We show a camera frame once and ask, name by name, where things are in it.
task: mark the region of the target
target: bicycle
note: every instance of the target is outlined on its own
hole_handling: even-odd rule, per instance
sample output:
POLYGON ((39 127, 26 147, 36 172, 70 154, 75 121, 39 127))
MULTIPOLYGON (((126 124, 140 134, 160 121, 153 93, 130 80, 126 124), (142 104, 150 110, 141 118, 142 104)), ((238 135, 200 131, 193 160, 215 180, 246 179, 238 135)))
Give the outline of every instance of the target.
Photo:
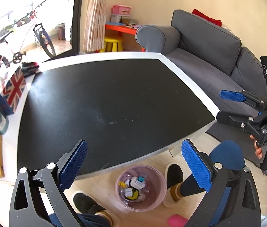
MULTIPOLYGON (((34 10, 32 10, 31 12, 27 13, 26 16, 24 16, 23 18, 19 19, 18 21, 16 21, 13 25, 15 27, 15 25, 17 27, 26 25, 25 29, 27 29, 26 35, 27 36, 28 32, 30 31, 30 29, 32 27, 33 31, 35 33, 35 36, 37 38, 37 40, 40 42, 41 47, 43 48, 43 50, 45 51, 45 53, 50 57, 54 57, 56 56, 56 51, 54 49, 54 45, 51 41, 51 38, 49 37, 48 33, 46 32, 46 30, 44 29, 42 23, 37 23, 37 16, 36 16, 36 9, 38 7, 42 7, 43 3, 46 2, 47 0, 44 0, 43 2, 41 2, 34 10)), ((11 31, 9 31, 6 35, 4 35, 1 39, 0 39, 0 44, 1 43, 6 43, 6 45, 8 45, 8 42, 6 40, 6 37, 8 37, 11 33, 14 32, 14 29, 12 29, 11 31)), ((20 63, 22 61, 23 55, 26 55, 26 52, 24 51, 23 53, 21 53, 21 49, 23 46, 23 43, 25 41, 25 38, 23 39, 23 42, 21 44, 21 47, 19 49, 18 52, 14 52, 11 48, 10 51, 13 53, 13 60, 9 61, 5 56, 0 55, 0 64, 2 65, 3 63, 9 67, 10 63, 13 62, 14 64, 16 63, 20 63)))

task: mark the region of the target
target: patterned curtain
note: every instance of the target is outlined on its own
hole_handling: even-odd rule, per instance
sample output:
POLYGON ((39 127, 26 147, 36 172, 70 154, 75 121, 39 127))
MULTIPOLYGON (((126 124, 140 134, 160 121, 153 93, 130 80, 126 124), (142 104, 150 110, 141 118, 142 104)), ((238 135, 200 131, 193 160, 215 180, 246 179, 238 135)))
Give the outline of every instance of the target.
POLYGON ((104 48, 106 0, 90 0, 86 16, 83 48, 93 52, 104 48))

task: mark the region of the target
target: silver screw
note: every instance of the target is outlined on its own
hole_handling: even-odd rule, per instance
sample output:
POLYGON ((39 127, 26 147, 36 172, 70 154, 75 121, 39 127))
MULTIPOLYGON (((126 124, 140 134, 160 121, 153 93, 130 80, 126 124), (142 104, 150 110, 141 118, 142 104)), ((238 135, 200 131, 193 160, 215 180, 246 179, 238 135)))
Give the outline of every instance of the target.
POLYGON ((216 163, 214 163, 214 167, 216 168, 216 169, 222 169, 222 164, 221 163, 219 163, 219 162, 216 162, 216 163))
POLYGON ((27 168, 26 167, 22 167, 19 172, 21 174, 24 174, 26 171, 27 171, 27 168))
POLYGON ((250 169, 249 169, 249 167, 247 167, 247 166, 244 166, 243 170, 244 170, 244 172, 246 172, 246 173, 249 173, 249 172, 250 172, 250 169))
POLYGON ((49 170, 54 169, 55 166, 56 166, 55 163, 49 163, 49 164, 47 165, 47 169, 49 169, 49 170))

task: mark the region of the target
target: tissue box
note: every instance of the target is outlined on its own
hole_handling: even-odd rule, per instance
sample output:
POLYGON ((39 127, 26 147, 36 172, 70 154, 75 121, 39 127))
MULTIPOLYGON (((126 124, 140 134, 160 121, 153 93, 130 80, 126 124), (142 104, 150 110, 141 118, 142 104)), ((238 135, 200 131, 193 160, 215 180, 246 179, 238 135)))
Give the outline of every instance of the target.
POLYGON ((26 81, 20 65, 10 66, 4 75, 4 81, 0 86, 0 108, 5 115, 16 112, 26 81))

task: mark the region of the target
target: bicycle saddle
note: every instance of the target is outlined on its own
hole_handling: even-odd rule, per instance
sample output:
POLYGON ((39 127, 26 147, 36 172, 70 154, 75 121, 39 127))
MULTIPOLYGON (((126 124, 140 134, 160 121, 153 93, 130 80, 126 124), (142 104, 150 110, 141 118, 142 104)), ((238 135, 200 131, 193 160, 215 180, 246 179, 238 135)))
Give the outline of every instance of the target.
POLYGON ((9 34, 11 34, 13 32, 13 30, 11 30, 9 33, 7 33, 4 37, 2 37, 1 39, 0 39, 0 44, 1 43, 3 43, 4 41, 5 41, 5 38, 9 35, 9 34))

